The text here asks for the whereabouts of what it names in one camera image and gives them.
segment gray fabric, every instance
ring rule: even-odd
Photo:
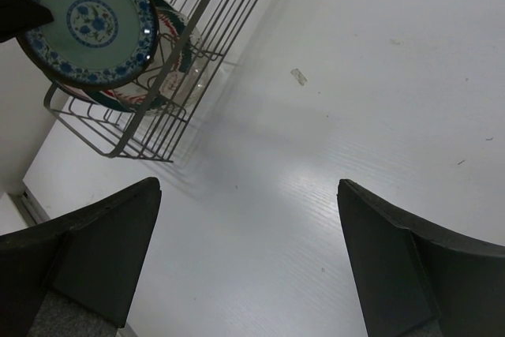
[[[28,337],[115,337],[117,330],[99,315],[47,292]]]
[[[403,337],[443,337],[438,321],[427,323],[420,328],[414,329]]]

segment blue and white plate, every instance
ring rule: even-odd
[[[152,0],[33,0],[54,21],[18,37],[28,57],[68,86],[103,90],[136,79],[155,55]]]
[[[143,103],[145,96],[148,94],[149,88],[154,82],[154,76],[159,73],[163,66],[163,60],[170,55],[172,43],[177,41],[178,37],[184,31],[187,25],[187,17],[176,11],[165,0],[153,0],[156,5],[156,11],[159,19],[159,34],[167,36],[168,39],[160,39],[159,48],[155,53],[155,57],[148,70],[141,74],[137,79],[137,83],[131,82],[114,90],[105,90],[100,92],[80,91],[71,89],[69,86],[53,81],[62,91],[69,95],[75,96],[80,100],[88,101],[89,103],[98,103],[112,110],[121,112],[133,112]],[[207,81],[207,74],[201,76],[193,90],[191,86],[195,83],[202,70],[202,62],[199,58],[192,65],[196,47],[200,44],[200,34],[198,31],[192,34],[190,41],[179,54],[178,60],[175,62],[172,72],[168,74],[165,82],[160,88],[163,96],[156,96],[149,106],[148,113],[156,114],[166,106],[166,99],[170,99],[174,94],[174,90],[185,76],[184,83],[181,86],[177,96],[174,97],[174,102],[182,104],[186,97],[189,99],[186,105],[194,103],[200,96]]]

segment dark object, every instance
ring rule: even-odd
[[[32,0],[0,0],[0,43],[52,21],[46,7]]]
[[[1,236],[0,335],[26,336],[49,290],[124,327],[160,199],[158,180],[148,178]]]
[[[339,212],[368,335],[505,335],[505,248],[403,211],[350,180]]]

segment floral pattern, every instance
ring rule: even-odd
[[[137,110],[138,107],[144,102],[146,95],[148,94],[147,88],[153,83],[152,78],[161,70],[164,59],[166,60],[171,50],[171,43],[169,41],[177,40],[182,34],[187,25],[187,18],[176,11],[170,4],[164,0],[153,0],[156,5],[156,11],[158,12],[159,19],[159,34],[161,36],[169,36],[170,40],[161,38],[159,40],[159,48],[156,51],[155,59],[153,63],[148,67],[148,71],[140,75],[137,81],[129,83],[120,88],[115,88],[113,90],[116,99],[118,99],[125,107],[129,107],[133,110]],[[192,41],[189,41],[182,52],[180,53],[178,60],[175,62],[172,71],[168,73],[163,82],[160,93],[163,96],[156,96],[152,103],[149,105],[149,110],[160,111],[163,106],[166,105],[166,99],[170,99],[174,94],[174,91],[181,83],[181,87],[178,90],[177,95],[174,97],[175,103],[182,103],[185,97],[188,95],[189,86],[192,86],[196,77],[194,67],[192,67],[192,62],[194,59],[192,44],[195,45],[200,43],[200,38],[198,33],[194,33]],[[189,97],[189,103],[194,100],[195,95],[200,94],[200,89],[196,88],[191,96]]]
[[[28,45],[43,65],[49,66],[68,78],[69,82],[87,85],[108,85],[113,82],[127,81],[128,78],[140,73],[145,64],[152,58],[156,49],[158,32],[158,23],[155,13],[152,12],[150,7],[150,0],[130,1],[137,9],[140,22],[138,44],[130,58],[116,67],[97,70],[84,67],[84,63],[78,65],[75,62],[66,61],[50,47],[41,28],[34,28],[25,34]],[[90,2],[83,2],[82,5],[78,6],[75,6],[75,4],[69,9],[70,18],[72,19],[71,24],[77,28],[77,30],[72,29],[74,38],[77,38],[83,44],[88,43],[92,47],[103,47],[112,43],[118,26],[114,20],[114,12],[110,7],[108,8],[105,3],[101,4],[99,1],[93,0],[92,4],[98,13],[98,15],[95,15]],[[109,19],[104,17],[104,13],[109,16]]]
[[[86,47],[106,47],[118,35],[118,18],[101,0],[77,0],[66,14],[66,23],[73,38]]]
[[[78,88],[70,87],[65,84],[60,84],[57,81],[53,81],[65,94],[73,96],[76,99],[82,100],[83,102],[93,104],[95,103],[93,99],[91,99],[85,91],[80,90]]]

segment stain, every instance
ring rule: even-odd
[[[300,86],[305,86],[307,83],[307,77],[303,75],[299,69],[292,69],[291,75],[293,75],[294,79],[298,81]]]

